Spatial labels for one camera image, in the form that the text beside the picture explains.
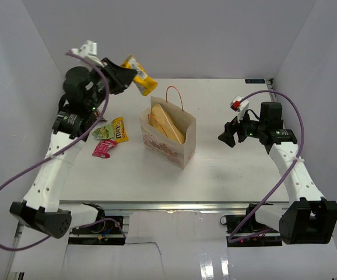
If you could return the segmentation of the yellow snack bar wrapper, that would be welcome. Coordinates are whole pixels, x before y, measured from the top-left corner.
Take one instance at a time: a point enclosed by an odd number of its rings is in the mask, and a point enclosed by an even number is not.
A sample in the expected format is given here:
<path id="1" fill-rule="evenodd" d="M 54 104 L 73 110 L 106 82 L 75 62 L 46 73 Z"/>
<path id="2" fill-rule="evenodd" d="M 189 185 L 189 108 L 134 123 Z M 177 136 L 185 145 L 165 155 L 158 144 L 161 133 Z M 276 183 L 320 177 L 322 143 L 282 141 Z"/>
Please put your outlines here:
<path id="1" fill-rule="evenodd" d="M 134 83 L 142 96 L 148 96 L 157 87 L 158 83 L 146 73 L 145 69 L 136 60 L 134 55 L 129 55 L 121 66 L 137 71 L 137 74 L 134 77 Z"/>

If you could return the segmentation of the brown chips bag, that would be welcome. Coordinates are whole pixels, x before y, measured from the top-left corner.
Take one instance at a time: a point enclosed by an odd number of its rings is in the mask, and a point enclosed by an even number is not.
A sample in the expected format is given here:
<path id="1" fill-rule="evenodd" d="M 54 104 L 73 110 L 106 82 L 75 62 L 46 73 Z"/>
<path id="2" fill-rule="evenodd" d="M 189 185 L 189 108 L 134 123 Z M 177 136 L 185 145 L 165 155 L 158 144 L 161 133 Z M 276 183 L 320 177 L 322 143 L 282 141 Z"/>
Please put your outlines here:
<path id="1" fill-rule="evenodd" d="M 148 114 L 148 121 L 153 128 L 170 140 L 178 144 L 183 144 L 185 142 L 185 137 L 174 125 L 170 115 L 163 109 L 161 104 L 156 103 L 152 107 L 150 114 Z"/>

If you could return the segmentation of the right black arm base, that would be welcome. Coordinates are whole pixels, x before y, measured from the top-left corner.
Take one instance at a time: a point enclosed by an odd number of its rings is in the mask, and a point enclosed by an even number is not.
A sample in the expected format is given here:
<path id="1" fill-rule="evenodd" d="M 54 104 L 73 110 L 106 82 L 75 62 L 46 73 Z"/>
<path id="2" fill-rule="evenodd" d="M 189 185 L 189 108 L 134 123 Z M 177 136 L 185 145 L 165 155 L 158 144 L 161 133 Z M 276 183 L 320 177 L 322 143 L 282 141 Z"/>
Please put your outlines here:
<path id="1" fill-rule="evenodd" d="M 279 247 L 282 246 L 282 239 L 280 234 L 263 225 L 258 223 L 253 216 L 250 218 L 239 231 L 232 237 L 232 239 L 238 239 L 243 237 L 242 240 L 239 240 L 234 243 L 228 241 L 228 237 L 236 226 L 246 217 L 249 212 L 255 208 L 256 204 L 249 204 L 245 214 L 230 214 L 223 215 L 219 223 L 221 226 L 226 228 L 226 241 L 228 248 L 242 248 L 242 247 Z"/>

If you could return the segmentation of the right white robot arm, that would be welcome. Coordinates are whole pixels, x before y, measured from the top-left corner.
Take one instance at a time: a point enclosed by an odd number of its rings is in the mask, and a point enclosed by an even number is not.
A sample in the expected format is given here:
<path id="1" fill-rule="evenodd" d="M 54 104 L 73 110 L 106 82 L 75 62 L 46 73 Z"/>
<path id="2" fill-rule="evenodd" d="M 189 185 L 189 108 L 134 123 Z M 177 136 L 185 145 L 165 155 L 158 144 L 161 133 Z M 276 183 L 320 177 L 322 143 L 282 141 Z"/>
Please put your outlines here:
<path id="1" fill-rule="evenodd" d="M 309 175 L 294 132 L 283 127 L 282 105 L 261 103 L 256 120 L 250 119 L 249 102 L 240 96 L 230 107 L 237 116 L 225 124 L 218 139 L 231 148 L 248 137 L 258 139 L 279 170 L 278 184 L 286 188 L 289 207 L 284 210 L 266 199 L 251 204 L 245 218 L 230 233 L 229 242 L 236 242 L 234 235 L 246 225 L 254 233 L 267 226 L 279 232 L 285 244 L 329 243 L 337 221 L 337 202 L 326 199 Z"/>

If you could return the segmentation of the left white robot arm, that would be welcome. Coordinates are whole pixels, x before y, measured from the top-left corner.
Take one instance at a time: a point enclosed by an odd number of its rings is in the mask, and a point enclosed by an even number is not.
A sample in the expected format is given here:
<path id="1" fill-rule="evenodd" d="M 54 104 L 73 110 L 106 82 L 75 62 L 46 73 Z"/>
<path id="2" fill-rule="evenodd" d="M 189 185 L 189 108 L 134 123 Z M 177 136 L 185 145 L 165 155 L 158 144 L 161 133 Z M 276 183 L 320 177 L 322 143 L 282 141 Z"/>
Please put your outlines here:
<path id="1" fill-rule="evenodd" d="M 52 126 L 47 162 L 22 201 L 13 202 L 9 212 L 25 226 L 61 238 L 70 228 L 72 215 L 59 207 L 59 197 L 72 163 L 84 147 L 92 125 L 102 116 L 97 111 L 107 103 L 106 88 L 117 95 L 132 83 L 137 71 L 103 58 L 89 70 L 76 66 L 68 70 L 63 82 L 58 113 Z"/>

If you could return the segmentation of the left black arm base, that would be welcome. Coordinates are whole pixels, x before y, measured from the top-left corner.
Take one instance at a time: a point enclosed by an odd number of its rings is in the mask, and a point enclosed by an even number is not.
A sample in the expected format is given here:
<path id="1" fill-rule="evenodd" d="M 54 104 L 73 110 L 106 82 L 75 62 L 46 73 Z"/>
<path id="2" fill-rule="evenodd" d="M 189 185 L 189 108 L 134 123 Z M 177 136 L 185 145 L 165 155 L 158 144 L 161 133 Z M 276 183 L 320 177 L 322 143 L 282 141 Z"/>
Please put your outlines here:
<path id="1" fill-rule="evenodd" d="M 71 229 L 69 245 L 90 246 L 123 246 L 128 231 L 128 221 L 122 215 L 106 215 L 105 210 L 97 205 L 88 203 L 87 206 L 97 210 L 96 222 L 91 226 L 81 226 Z"/>

